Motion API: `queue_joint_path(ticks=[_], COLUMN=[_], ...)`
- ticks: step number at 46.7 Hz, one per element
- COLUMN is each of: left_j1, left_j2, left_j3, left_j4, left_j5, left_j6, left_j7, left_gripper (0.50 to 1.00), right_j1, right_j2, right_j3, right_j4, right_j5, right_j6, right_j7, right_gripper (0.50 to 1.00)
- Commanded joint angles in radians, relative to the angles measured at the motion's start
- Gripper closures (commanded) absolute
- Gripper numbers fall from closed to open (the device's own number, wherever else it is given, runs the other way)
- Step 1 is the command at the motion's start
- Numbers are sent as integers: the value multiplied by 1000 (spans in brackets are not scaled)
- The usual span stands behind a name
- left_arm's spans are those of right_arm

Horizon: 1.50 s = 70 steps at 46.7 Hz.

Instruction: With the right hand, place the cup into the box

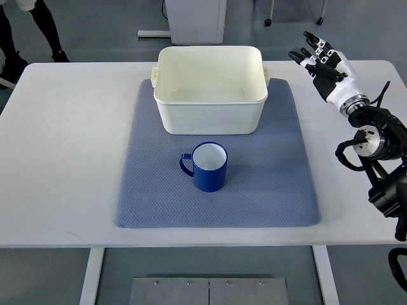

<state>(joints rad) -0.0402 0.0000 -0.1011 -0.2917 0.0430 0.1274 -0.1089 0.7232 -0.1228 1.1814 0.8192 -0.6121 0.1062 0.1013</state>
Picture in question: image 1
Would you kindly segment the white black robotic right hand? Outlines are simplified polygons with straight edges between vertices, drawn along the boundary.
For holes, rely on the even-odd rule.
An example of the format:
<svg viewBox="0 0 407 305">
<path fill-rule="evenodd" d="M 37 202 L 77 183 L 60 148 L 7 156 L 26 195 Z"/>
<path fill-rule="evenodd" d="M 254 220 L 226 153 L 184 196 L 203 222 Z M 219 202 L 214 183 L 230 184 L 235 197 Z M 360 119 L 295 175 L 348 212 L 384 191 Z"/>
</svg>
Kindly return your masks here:
<svg viewBox="0 0 407 305">
<path fill-rule="evenodd" d="M 359 78 L 345 55 L 324 39 L 305 31 L 306 48 L 290 51 L 289 57 L 306 69 L 322 99 L 336 106 L 347 117 L 359 107 L 370 105 L 369 98 L 359 87 Z"/>
</svg>

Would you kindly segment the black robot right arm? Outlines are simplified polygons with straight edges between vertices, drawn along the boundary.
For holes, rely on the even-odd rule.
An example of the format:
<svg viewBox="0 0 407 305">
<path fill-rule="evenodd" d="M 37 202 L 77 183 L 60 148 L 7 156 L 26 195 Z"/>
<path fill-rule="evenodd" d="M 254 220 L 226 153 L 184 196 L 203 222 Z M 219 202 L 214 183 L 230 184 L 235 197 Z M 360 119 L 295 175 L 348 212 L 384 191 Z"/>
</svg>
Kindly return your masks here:
<svg viewBox="0 0 407 305">
<path fill-rule="evenodd" d="M 358 95 L 344 102 L 340 113 L 357 131 L 338 144 L 338 161 L 355 172 L 365 172 L 371 189 L 369 202 L 385 217 L 397 219 L 394 237 L 406 241 L 406 127 L 381 107 L 387 82 L 372 102 Z"/>
</svg>

